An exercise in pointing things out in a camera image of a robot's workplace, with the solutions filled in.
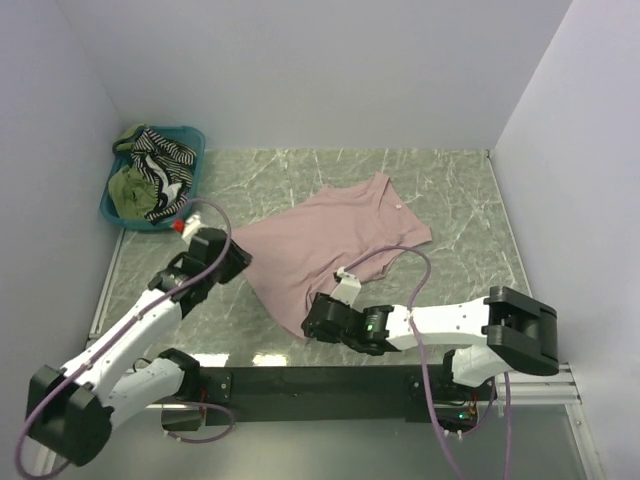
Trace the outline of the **pink tank top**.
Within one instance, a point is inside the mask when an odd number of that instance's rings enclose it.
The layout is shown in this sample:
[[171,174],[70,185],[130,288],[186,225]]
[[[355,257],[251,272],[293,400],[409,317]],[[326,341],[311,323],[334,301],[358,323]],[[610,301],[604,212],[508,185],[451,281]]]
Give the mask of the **pink tank top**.
[[252,261],[244,274],[269,315],[301,337],[317,293],[329,294],[341,267],[363,283],[386,276],[401,247],[432,239],[388,175],[347,187],[322,187],[282,213],[238,228],[232,238]]

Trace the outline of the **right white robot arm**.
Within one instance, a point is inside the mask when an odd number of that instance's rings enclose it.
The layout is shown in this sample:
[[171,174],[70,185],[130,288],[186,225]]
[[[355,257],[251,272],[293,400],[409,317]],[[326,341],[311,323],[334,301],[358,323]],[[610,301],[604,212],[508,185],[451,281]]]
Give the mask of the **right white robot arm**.
[[559,373],[557,312],[506,286],[466,303],[430,307],[372,306],[359,312],[318,294],[301,328],[307,338],[341,343],[371,356],[426,345],[455,345],[444,355],[439,387],[460,399],[509,371]]

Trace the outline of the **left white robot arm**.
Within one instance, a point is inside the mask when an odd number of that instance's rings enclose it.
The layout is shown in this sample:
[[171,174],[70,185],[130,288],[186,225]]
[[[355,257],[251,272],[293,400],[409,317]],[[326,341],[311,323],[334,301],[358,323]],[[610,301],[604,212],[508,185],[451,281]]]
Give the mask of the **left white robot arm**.
[[157,272],[134,306],[81,354],[29,382],[25,434],[75,466],[104,448],[113,431],[148,405],[173,397],[198,403],[201,367],[170,348],[137,372],[130,369],[163,333],[177,326],[217,284],[251,263],[251,255],[219,229],[202,227],[186,251]]

